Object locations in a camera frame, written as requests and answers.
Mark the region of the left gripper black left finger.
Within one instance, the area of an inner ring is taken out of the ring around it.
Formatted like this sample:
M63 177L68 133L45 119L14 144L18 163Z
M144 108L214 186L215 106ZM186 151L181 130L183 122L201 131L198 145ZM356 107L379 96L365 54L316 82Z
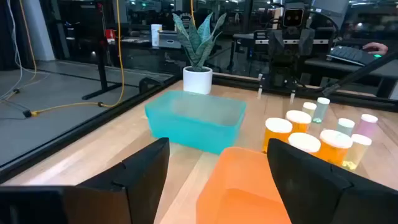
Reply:
M68 223L154 223L169 166L160 138L66 191Z

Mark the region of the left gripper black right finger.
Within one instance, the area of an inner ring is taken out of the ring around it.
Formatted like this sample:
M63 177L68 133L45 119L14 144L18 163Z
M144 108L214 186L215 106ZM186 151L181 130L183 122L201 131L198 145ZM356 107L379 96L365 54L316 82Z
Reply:
M292 223L397 224L397 191L278 139L267 159Z

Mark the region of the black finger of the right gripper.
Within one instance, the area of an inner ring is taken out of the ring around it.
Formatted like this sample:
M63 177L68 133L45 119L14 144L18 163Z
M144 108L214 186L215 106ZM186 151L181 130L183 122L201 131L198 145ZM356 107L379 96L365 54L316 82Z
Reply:
M268 53L270 56L282 55L284 52L284 39L282 30L271 30L269 32Z
M298 42L299 55L308 56L312 52L315 31L313 29L302 29Z

